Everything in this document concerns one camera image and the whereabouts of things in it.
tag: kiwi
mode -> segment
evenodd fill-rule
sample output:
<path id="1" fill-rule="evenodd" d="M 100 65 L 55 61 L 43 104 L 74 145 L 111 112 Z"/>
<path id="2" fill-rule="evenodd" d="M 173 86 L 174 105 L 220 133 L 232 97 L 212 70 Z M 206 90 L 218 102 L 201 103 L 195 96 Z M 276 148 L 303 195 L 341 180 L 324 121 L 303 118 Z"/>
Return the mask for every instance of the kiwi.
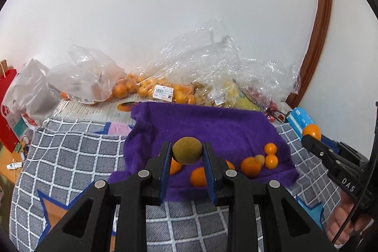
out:
<path id="1" fill-rule="evenodd" d="M 202 144 L 193 137 L 178 139 L 172 147 L 172 157 L 182 165 L 191 165 L 202 156 Z"/>

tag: red package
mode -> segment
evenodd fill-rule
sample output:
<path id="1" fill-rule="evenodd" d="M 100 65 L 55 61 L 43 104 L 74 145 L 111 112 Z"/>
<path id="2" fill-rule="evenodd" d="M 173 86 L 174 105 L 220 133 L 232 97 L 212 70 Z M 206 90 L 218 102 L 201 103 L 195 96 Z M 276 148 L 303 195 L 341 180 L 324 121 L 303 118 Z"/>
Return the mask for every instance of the red package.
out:
<path id="1" fill-rule="evenodd" d="M 16 75 L 17 71 L 11 69 L 5 72 L 5 75 L 0 77 L 0 102 L 3 101 L 7 89 Z M 9 114 L 8 107 L 0 105 L 0 108 L 0 141 L 10 152 L 13 152 L 14 148 L 19 143 L 19 140 L 4 117 Z"/>

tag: checkered bedspread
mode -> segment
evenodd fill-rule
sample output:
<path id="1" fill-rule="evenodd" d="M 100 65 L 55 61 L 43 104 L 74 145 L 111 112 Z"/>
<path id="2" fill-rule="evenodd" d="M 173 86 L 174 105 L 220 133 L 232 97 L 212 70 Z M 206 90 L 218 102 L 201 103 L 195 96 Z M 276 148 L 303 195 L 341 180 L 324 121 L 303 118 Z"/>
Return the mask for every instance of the checkered bedspread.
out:
<path id="1" fill-rule="evenodd" d="M 125 168 L 122 157 L 125 136 L 94 134 L 104 122 L 54 117 L 35 132 L 32 147 L 14 189 L 9 226 L 17 248 L 32 252 L 48 225 L 41 197 L 51 198 L 62 208 L 91 182 L 106 179 Z M 319 159 L 305 150 L 289 124 L 277 127 L 288 143 L 300 178 L 289 188 L 309 208 L 322 203 L 322 223 L 340 200 L 337 186 L 326 175 Z M 256 223 L 259 249 L 263 251 L 258 206 Z M 226 249 L 228 208 L 210 202 L 164 202 L 147 206 L 149 252 L 219 252 Z M 113 229 L 116 231 L 117 213 Z"/>

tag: white wall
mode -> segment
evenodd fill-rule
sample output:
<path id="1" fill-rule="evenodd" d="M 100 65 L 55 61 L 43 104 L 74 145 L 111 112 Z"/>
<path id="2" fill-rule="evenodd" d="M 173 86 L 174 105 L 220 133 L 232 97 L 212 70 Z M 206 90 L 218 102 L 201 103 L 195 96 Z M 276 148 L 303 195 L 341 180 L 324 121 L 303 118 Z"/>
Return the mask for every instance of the white wall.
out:
<path id="1" fill-rule="evenodd" d="M 378 101 L 378 20 L 366 0 L 333 0 L 328 35 L 301 102 L 327 137 L 370 157 Z"/>
<path id="2" fill-rule="evenodd" d="M 0 58 L 68 62 L 72 44 L 99 48 L 126 69 L 211 18 L 225 21 L 241 55 L 300 65 L 317 0 L 8 0 L 0 12 Z"/>

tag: silver screw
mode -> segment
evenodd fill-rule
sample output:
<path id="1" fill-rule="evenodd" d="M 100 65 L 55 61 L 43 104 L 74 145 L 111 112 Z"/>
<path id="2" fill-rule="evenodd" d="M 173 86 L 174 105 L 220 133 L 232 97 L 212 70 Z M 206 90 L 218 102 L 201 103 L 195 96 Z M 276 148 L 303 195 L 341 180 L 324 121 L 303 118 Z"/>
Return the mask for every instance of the silver screw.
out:
<path id="1" fill-rule="evenodd" d="M 226 175 L 230 178 L 234 178 L 236 175 L 237 175 L 237 172 L 235 170 L 232 170 L 232 169 L 228 169 L 226 171 Z"/>
<path id="2" fill-rule="evenodd" d="M 106 185 L 106 182 L 104 181 L 104 180 L 98 180 L 97 182 L 95 182 L 95 187 L 97 188 L 97 189 L 100 189 L 100 188 L 104 188 L 105 187 L 105 185 Z"/>
<path id="3" fill-rule="evenodd" d="M 148 170 L 140 170 L 138 172 L 138 175 L 140 178 L 146 178 L 147 176 L 150 175 L 150 172 Z"/>
<path id="4" fill-rule="evenodd" d="M 269 182 L 269 186 L 272 187 L 272 188 L 278 188 L 281 186 L 280 182 L 273 179 Z"/>

